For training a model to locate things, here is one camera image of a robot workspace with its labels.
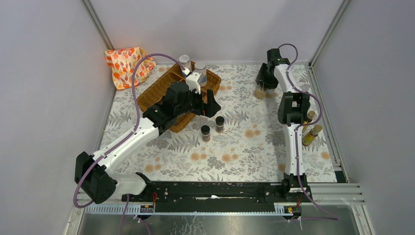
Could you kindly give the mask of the blue label pellet jar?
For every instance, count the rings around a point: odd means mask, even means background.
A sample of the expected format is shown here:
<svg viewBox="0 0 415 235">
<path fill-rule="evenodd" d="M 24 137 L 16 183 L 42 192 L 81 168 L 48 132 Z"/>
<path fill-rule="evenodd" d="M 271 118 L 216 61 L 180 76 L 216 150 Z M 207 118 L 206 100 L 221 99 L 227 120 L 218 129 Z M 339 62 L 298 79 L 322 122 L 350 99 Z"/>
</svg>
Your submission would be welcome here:
<svg viewBox="0 0 415 235">
<path fill-rule="evenodd" d="M 185 68 L 184 70 L 182 70 L 182 74 L 183 74 L 184 78 L 186 78 L 193 71 L 190 57 L 186 54 L 181 55 L 179 57 L 179 63 L 180 63 L 181 66 L 183 66 Z"/>
<path fill-rule="evenodd" d="M 207 84 L 207 68 L 205 62 L 195 62 L 194 72 L 199 74 L 197 82 L 201 87 L 204 87 Z"/>
</svg>

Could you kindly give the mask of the yellow label sauce bottle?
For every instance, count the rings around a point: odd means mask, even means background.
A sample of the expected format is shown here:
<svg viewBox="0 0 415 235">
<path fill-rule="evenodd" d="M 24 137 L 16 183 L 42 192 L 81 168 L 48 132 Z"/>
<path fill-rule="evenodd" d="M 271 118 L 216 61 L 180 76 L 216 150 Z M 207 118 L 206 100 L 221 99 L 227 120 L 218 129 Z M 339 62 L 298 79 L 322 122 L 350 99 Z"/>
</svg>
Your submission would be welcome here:
<svg viewBox="0 0 415 235">
<path fill-rule="evenodd" d="M 318 136 L 322 131 L 323 127 L 321 125 L 315 125 L 307 134 L 302 138 L 302 145 L 309 146 L 313 140 Z"/>
</svg>

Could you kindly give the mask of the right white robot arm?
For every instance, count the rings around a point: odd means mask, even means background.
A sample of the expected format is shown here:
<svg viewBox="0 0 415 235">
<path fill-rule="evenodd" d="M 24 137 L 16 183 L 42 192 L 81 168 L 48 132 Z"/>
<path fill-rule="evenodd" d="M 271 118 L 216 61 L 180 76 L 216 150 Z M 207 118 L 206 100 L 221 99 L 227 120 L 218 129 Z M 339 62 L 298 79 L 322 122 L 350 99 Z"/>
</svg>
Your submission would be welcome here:
<svg viewBox="0 0 415 235">
<path fill-rule="evenodd" d="M 267 63 L 261 65 L 255 79 L 255 92 L 261 94 L 258 98 L 277 86 L 283 91 L 277 117 L 285 136 L 286 168 L 277 193 L 288 202 L 297 199 L 307 186 L 300 140 L 310 107 L 310 96 L 297 91 L 294 81 L 289 78 L 290 65 L 289 59 L 283 58 L 278 48 L 272 48 L 267 51 Z"/>
</svg>

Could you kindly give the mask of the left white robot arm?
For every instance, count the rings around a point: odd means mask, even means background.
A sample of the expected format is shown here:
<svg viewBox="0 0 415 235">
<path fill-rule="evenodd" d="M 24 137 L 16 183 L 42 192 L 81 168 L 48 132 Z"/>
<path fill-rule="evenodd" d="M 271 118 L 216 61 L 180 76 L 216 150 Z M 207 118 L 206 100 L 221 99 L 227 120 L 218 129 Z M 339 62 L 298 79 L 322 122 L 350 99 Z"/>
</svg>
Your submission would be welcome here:
<svg viewBox="0 0 415 235">
<path fill-rule="evenodd" d="M 221 110 L 214 91 L 201 91 L 185 82 L 174 82 L 161 100 L 147 108 L 137 123 L 116 141 L 93 154 L 80 153 L 76 158 L 73 202 L 82 189 L 91 203 L 101 204 L 113 194 L 131 194 L 140 201 L 151 197 L 150 181 L 139 175 L 117 174 L 119 166 L 137 149 L 156 139 L 176 124 L 178 117 L 192 113 L 211 118 Z"/>
</svg>

